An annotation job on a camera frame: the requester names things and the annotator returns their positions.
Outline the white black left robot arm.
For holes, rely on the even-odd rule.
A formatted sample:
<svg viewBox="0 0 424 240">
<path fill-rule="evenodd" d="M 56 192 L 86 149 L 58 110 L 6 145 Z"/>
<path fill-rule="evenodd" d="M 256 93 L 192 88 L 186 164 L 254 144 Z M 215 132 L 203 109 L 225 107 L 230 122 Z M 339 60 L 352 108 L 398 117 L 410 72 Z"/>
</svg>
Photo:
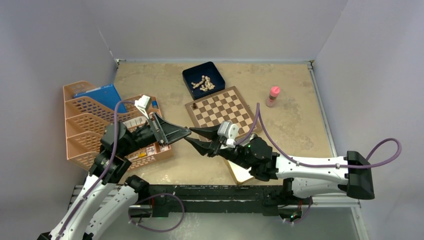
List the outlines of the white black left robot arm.
<svg viewBox="0 0 424 240">
<path fill-rule="evenodd" d="M 134 131 L 128 130 L 115 116 L 114 122 L 105 129 L 100 152 L 75 202 L 56 227 L 41 233 L 38 239 L 98 240 L 130 205 L 142 205 L 149 199 L 149 183 L 138 176 L 130 176 L 114 199 L 101 205 L 131 166 L 127 156 L 154 143 L 173 144 L 190 134 L 187 127 L 169 123 L 156 113 Z"/>
</svg>

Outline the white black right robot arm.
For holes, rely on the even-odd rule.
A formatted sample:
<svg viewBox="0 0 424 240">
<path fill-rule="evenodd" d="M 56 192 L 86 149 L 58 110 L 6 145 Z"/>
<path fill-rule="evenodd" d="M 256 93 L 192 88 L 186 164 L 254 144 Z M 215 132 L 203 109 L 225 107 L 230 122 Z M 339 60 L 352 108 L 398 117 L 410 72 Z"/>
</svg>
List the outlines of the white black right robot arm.
<svg viewBox="0 0 424 240">
<path fill-rule="evenodd" d="M 236 144 L 232 126 L 192 127 L 191 131 L 207 139 L 185 138 L 200 155 L 220 156 L 263 182 L 282 179 L 280 196 L 288 204 L 330 193 L 358 200 L 375 198 L 370 163 L 357 151 L 330 158 L 284 156 L 255 133 Z"/>
</svg>

